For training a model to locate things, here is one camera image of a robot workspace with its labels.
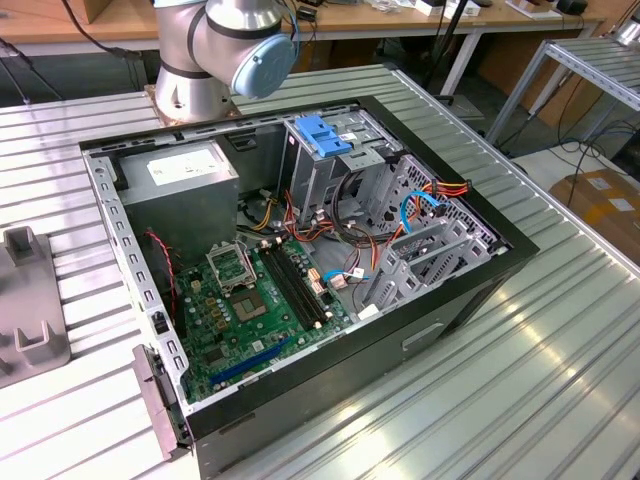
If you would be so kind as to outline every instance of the blue drive bay latch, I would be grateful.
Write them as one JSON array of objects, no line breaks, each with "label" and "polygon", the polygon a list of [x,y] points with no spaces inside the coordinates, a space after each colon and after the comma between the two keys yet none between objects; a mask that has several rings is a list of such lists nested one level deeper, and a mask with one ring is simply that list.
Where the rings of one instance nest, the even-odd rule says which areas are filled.
[{"label": "blue drive bay latch", "polygon": [[322,158],[350,152],[353,147],[340,140],[333,128],[318,115],[296,119],[296,126],[309,143],[314,145]]}]

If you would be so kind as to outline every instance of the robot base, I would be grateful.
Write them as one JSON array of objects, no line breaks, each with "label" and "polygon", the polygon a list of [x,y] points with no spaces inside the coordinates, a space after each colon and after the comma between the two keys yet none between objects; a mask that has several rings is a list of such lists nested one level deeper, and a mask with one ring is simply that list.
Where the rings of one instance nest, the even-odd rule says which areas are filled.
[{"label": "robot base", "polygon": [[178,123],[202,122],[226,116],[232,108],[229,88],[215,77],[187,78],[160,68],[155,103]]}]

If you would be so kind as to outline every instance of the ram slot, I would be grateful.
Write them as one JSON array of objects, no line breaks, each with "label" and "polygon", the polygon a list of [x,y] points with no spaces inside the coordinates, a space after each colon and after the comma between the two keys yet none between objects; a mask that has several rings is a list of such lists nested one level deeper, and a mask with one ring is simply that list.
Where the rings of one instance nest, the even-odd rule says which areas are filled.
[{"label": "ram slot", "polygon": [[324,311],[307,284],[280,248],[263,250],[260,252],[260,258],[305,330],[314,329],[317,322],[324,324],[327,321]]}]

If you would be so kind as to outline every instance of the aluminum table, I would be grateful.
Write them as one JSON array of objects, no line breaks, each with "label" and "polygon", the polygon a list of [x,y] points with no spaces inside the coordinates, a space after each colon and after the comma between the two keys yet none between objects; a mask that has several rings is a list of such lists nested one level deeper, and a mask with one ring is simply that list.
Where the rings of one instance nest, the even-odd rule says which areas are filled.
[{"label": "aluminum table", "polygon": [[[614,99],[635,111],[640,111],[640,52],[616,43],[610,38],[546,40],[540,44],[531,62],[518,80],[511,95],[500,110],[487,141],[495,143],[507,121],[520,103],[542,64],[552,58],[560,63],[549,83],[536,99],[531,111],[545,103],[568,70],[599,87]],[[605,117],[589,129],[590,136]]]},{"label": "aluminum table", "polygon": [[[243,112],[375,95],[541,248],[452,336],[221,478],[631,478],[639,271],[399,71],[292,75]],[[130,368],[145,342],[75,146],[156,128],[145,94],[0,111],[0,231],[55,253],[71,362],[0,390],[3,478],[192,479],[162,463]]]}]

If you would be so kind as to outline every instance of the motherboard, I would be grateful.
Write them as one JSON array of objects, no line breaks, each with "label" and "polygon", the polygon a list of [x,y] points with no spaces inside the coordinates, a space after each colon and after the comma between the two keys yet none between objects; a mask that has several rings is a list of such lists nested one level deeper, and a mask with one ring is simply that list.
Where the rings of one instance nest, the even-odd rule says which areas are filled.
[{"label": "motherboard", "polygon": [[255,248],[237,242],[212,250],[207,260],[175,279],[183,298],[189,403],[352,324],[295,239]]}]

